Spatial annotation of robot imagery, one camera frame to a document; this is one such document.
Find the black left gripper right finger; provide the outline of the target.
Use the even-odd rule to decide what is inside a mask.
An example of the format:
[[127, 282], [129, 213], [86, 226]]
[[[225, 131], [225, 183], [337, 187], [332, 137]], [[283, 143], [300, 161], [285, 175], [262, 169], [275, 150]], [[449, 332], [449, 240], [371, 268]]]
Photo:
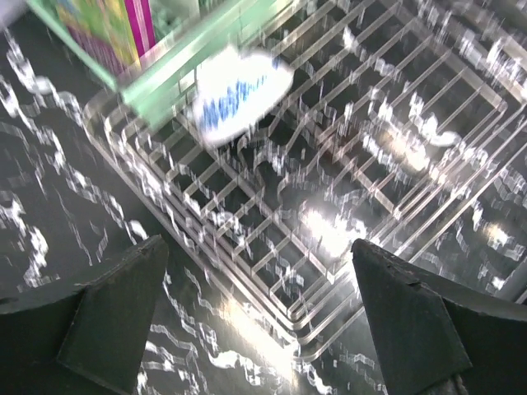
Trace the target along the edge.
[[526, 307], [357, 239], [352, 261], [390, 394], [524, 394]]

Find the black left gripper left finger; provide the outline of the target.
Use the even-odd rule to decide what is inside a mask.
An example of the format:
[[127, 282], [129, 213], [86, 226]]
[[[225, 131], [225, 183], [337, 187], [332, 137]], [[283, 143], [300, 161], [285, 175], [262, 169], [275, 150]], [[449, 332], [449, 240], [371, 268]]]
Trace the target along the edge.
[[131, 394], [169, 249], [152, 236], [1, 300], [3, 394]]

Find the blue white porcelain bowl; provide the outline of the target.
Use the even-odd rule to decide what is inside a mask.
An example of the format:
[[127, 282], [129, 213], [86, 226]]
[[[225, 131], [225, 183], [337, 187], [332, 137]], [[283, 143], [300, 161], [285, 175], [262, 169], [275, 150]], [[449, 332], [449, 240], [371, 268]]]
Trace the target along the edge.
[[290, 90], [294, 70], [262, 49], [232, 45], [202, 63], [192, 120], [200, 142], [211, 148], [238, 138]]

